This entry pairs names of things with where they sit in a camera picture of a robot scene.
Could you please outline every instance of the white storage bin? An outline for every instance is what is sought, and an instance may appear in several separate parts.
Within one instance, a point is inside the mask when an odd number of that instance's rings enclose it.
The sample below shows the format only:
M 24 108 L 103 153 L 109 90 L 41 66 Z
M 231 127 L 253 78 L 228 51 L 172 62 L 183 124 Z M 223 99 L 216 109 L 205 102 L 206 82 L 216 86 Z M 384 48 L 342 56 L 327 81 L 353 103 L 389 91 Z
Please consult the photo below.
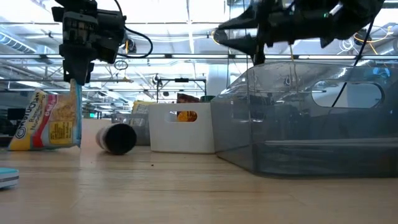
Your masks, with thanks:
M 174 111 L 194 111 L 198 118 L 178 122 Z M 154 152 L 215 153 L 209 103 L 149 105 L 149 132 Z

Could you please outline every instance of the clear plastic bin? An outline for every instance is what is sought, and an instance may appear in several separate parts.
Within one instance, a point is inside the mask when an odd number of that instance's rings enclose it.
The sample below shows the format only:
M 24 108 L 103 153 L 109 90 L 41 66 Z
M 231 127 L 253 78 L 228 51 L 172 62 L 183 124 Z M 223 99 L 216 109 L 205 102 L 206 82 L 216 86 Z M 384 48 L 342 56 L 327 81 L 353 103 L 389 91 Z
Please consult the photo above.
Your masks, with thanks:
M 395 177 L 398 71 L 278 62 L 211 101 L 216 154 L 274 177 Z
M 137 146 L 150 146 L 148 113 L 118 114 L 112 117 L 112 123 L 124 123 L 132 126 L 137 134 Z

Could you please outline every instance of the wooden table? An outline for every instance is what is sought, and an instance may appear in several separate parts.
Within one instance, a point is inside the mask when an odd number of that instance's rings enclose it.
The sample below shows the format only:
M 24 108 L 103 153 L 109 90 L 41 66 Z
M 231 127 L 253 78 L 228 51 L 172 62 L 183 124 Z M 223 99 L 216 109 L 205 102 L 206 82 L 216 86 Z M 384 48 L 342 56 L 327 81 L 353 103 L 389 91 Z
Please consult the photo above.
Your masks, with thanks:
M 82 150 L 0 152 L 0 167 L 21 172 L 0 191 L 0 223 L 398 223 L 398 179 L 266 179 L 214 155 L 110 156 L 83 139 Z

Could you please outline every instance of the yellow snack bag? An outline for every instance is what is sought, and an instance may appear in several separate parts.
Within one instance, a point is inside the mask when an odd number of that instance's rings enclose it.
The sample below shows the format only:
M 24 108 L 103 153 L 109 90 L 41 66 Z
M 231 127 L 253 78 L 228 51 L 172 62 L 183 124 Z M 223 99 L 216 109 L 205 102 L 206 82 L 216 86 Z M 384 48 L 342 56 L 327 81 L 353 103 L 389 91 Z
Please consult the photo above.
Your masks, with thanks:
M 70 81 L 69 95 L 49 95 L 36 90 L 9 150 L 80 147 L 81 117 L 81 86 L 75 80 Z
M 146 101 L 135 101 L 132 106 L 131 114 L 148 114 L 149 113 L 149 105 L 154 104 L 154 102 L 146 102 Z M 133 118 L 130 120 L 131 126 L 143 126 L 145 125 L 144 118 Z

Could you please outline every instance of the black cable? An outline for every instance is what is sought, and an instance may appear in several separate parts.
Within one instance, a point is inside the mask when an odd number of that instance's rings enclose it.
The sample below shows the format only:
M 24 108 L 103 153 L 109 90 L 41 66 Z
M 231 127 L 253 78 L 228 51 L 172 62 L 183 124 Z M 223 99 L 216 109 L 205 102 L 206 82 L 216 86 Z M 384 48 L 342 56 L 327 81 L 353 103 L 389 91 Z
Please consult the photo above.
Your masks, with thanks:
M 116 5 L 118 5 L 120 14 L 122 14 L 122 16 L 123 16 L 122 7 L 120 6 L 118 0 L 114 0 L 114 1 L 115 1 Z M 150 38 L 149 38 L 148 36 L 146 36 L 145 34 L 141 34 L 140 32 L 137 32 L 137 31 L 134 31 L 134 30 L 132 30 L 132 29 L 127 28 L 126 25 L 124 25 L 124 28 L 125 28 L 127 31 L 132 32 L 133 34 L 136 34 L 136 35 L 141 36 L 141 37 L 145 38 L 146 40 L 148 40 L 149 45 L 150 45 L 150 49 L 149 49 L 148 53 L 146 53 L 146 54 L 143 55 L 143 56 L 138 56 L 138 57 L 129 56 L 129 55 L 127 55 L 127 54 L 120 54 L 120 53 L 118 53 L 118 55 L 123 56 L 123 57 L 126 57 L 126 58 L 146 58 L 146 57 L 148 57 L 148 56 L 152 53 L 152 51 L 153 51 L 153 49 L 154 49 L 154 44 L 152 43 L 152 41 L 150 40 Z
M 372 31 L 372 27 L 373 27 L 373 23 L 374 23 L 374 18 L 372 19 L 371 23 L 369 24 L 369 28 L 368 28 L 368 32 L 366 33 L 365 39 L 363 40 L 362 46 L 361 46 L 361 50 L 359 50 L 358 55 L 356 56 L 356 60 L 354 62 L 354 67 L 356 67 L 356 65 L 358 64 L 359 60 L 361 59 L 363 50 L 365 49 L 366 46 L 366 42 L 369 39 L 369 36 L 371 35 L 371 31 Z M 346 88 L 347 82 L 344 82 L 343 87 L 341 88 L 340 92 L 337 95 L 336 100 L 333 102 L 331 107 L 335 107 L 337 101 L 340 99 L 341 94 L 343 94 L 344 89 Z
M 232 7 L 230 6 L 229 7 L 229 19 L 231 19 L 231 10 L 232 10 Z M 231 36 L 231 30 L 228 30 L 228 38 L 230 36 Z M 228 59 L 227 59 L 227 62 L 226 62 L 226 64 L 227 64 L 227 66 L 226 66 L 226 88 L 228 88 L 230 83 L 231 83 L 231 74 L 229 74 L 229 47 L 227 49 L 227 54 L 228 54 Z

